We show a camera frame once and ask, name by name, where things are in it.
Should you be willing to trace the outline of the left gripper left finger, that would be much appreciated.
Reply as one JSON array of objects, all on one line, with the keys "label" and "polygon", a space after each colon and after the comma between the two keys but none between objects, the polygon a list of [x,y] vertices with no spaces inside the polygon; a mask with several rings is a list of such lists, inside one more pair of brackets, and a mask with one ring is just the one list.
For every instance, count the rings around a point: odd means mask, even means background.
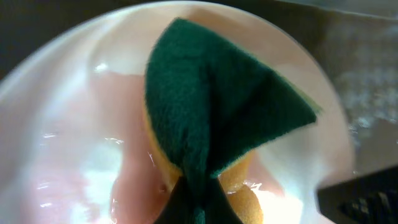
[{"label": "left gripper left finger", "polygon": [[169,201],[154,224],[191,224],[193,209],[193,199],[187,179],[180,177],[170,194]]}]

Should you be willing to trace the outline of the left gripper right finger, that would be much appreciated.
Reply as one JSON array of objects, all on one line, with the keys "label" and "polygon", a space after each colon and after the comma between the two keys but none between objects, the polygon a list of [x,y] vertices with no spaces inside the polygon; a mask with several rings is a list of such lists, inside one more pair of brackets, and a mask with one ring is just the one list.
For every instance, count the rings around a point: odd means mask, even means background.
[{"label": "left gripper right finger", "polygon": [[210,179],[206,185],[206,224],[243,224],[228,202],[218,179]]}]

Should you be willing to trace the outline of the green yellow sponge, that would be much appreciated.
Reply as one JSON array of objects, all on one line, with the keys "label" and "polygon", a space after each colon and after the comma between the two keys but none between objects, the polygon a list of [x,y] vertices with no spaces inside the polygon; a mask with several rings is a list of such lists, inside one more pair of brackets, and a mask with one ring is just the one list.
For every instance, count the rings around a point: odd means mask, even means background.
[{"label": "green yellow sponge", "polygon": [[275,70],[182,18],[152,49],[145,104],[153,155],[171,192],[180,177],[187,179],[193,223],[205,223],[210,179],[219,180],[256,147],[314,123],[319,110]]}]

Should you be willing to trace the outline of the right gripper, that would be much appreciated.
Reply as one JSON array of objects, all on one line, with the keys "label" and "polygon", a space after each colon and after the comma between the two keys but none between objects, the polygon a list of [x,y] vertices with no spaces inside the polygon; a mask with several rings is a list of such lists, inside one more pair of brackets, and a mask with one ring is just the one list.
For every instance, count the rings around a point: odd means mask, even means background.
[{"label": "right gripper", "polygon": [[317,198],[336,224],[397,224],[397,167],[319,189]]}]

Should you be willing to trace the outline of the white plate top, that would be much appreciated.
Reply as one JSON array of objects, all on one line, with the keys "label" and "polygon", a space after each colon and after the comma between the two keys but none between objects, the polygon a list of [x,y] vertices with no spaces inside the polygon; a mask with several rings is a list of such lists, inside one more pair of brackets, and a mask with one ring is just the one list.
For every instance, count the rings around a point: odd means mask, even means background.
[{"label": "white plate top", "polygon": [[315,124],[260,147],[246,185],[265,223],[326,223],[316,190],[351,177],[354,150],[330,81],[290,36],[208,2],[141,4],[91,19],[1,82],[2,223],[147,223],[168,193],[143,123],[147,58],[176,17],[254,54],[321,107]]}]

